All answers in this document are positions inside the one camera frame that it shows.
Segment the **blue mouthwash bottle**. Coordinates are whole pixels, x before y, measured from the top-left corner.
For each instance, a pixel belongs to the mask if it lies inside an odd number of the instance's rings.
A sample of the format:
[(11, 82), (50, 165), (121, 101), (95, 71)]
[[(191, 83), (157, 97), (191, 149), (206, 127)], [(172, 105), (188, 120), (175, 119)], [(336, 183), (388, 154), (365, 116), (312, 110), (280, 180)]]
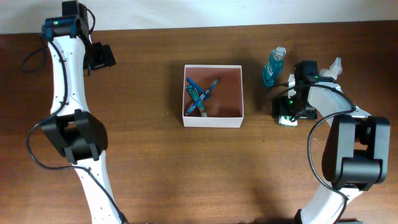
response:
[(268, 63), (262, 72), (262, 79), (267, 89), (274, 86), (278, 75), (281, 73), (286, 52), (285, 47), (282, 46), (278, 46), (271, 51)]

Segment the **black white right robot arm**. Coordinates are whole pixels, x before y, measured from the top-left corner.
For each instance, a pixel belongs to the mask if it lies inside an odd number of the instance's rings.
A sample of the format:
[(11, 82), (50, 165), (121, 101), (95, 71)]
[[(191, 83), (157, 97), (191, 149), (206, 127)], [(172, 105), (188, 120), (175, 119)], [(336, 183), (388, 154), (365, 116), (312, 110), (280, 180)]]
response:
[[(386, 179), (391, 124), (362, 110), (343, 93), (337, 82), (341, 73), (340, 58), (323, 70), (315, 61), (303, 60), (284, 84), (287, 89), (272, 100), (272, 116), (281, 125), (317, 120), (308, 134), (307, 157), (320, 187), (297, 211), (294, 223), (341, 223), (350, 201)], [(319, 175), (313, 165), (312, 139), (323, 123), (330, 125), (330, 132)]]

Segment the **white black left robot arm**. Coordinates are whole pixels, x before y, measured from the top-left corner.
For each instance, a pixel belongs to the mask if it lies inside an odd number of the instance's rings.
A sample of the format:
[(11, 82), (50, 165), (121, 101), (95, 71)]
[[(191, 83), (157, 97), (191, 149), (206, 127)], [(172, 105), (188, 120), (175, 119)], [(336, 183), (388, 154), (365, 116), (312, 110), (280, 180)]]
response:
[(127, 223), (116, 205), (106, 169), (108, 136), (89, 111), (84, 71), (115, 65), (108, 44), (91, 41), (90, 11), (78, 1), (62, 2), (62, 16), (45, 20), (42, 33), (53, 65), (53, 103), (40, 127), (53, 147), (76, 171), (92, 223)]

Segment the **teal white toothpaste tube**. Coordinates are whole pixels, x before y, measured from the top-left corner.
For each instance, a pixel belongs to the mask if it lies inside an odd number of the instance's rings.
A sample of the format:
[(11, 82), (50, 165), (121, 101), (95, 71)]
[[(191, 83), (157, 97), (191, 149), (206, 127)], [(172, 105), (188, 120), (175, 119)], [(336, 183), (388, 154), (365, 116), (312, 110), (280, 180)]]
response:
[(193, 100), (193, 104), (191, 105), (191, 107), (189, 107), (185, 115), (186, 116), (189, 115), (196, 108), (199, 110), (201, 117), (207, 117), (205, 107), (203, 106), (202, 100), (199, 97), (197, 89), (192, 85), (186, 86), (186, 89), (188, 91), (188, 94), (191, 96), (191, 99)]

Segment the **blue disposable razor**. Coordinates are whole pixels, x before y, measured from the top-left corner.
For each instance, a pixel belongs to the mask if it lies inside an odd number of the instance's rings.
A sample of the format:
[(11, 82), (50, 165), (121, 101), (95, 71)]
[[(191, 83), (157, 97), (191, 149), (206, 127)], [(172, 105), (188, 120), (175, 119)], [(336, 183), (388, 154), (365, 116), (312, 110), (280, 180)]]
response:
[(186, 78), (187, 82), (198, 92), (198, 98), (202, 101), (211, 97), (210, 91), (213, 89), (213, 85), (209, 87), (209, 89), (204, 90), (198, 84), (196, 84), (191, 78)]

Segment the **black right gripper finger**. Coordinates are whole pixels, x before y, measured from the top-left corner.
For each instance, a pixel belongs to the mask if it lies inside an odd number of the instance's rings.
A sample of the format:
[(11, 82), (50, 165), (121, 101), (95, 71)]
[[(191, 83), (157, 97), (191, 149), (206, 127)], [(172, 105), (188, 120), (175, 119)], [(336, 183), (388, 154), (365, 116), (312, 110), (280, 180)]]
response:
[(305, 109), (299, 114), (298, 119), (317, 119), (317, 110), (312, 106), (306, 106)]
[(283, 111), (284, 97), (280, 96), (272, 100), (272, 117), (274, 119), (279, 118)]

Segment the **clear purple foam soap bottle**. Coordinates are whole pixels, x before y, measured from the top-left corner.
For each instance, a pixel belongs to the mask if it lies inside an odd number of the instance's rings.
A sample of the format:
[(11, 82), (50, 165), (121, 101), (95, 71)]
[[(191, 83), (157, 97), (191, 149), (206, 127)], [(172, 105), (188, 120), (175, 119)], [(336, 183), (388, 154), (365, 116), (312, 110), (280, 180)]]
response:
[(320, 70), (319, 76), (321, 77), (330, 77), (336, 80), (338, 75), (340, 75), (343, 71), (343, 67), (341, 64), (341, 58), (337, 57), (335, 61), (330, 65), (329, 69)]

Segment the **green Dettol soap bar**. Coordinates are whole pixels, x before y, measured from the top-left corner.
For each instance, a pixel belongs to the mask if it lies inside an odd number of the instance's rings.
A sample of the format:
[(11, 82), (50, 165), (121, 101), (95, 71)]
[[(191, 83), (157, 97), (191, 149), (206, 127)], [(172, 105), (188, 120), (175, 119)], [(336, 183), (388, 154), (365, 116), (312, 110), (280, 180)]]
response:
[(281, 126), (289, 126), (296, 127), (298, 125), (297, 121), (291, 121), (291, 116), (280, 116), (279, 117), (279, 125)]

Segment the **blue white toothbrush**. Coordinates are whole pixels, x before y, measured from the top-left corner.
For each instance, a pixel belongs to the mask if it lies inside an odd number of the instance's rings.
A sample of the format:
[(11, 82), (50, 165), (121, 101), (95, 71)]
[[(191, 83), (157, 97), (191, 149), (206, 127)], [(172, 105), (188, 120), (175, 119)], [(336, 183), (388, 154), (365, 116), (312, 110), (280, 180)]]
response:
[(209, 97), (212, 96), (210, 92), (212, 89), (214, 89), (217, 84), (219, 84), (219, 79), (215, 79), (212, 81), (209, 89), (203, 90), (199, 85), (197, 85), (191, 78), (187, 78), (187, 82), (189, 82), (189, 88), (188, 88), (188, 93), (192, 95), (193, 92), (196, 93), (196, 98), (192, 97), (193, 103), (191, 107), (185, 112), (185, 116), (188, 116), (195, 108), (198, 108), (201, 117), (207, 117), (207, 113), (205, 111), (205, 107), (203, 105), (203, 102), (208, 99)]

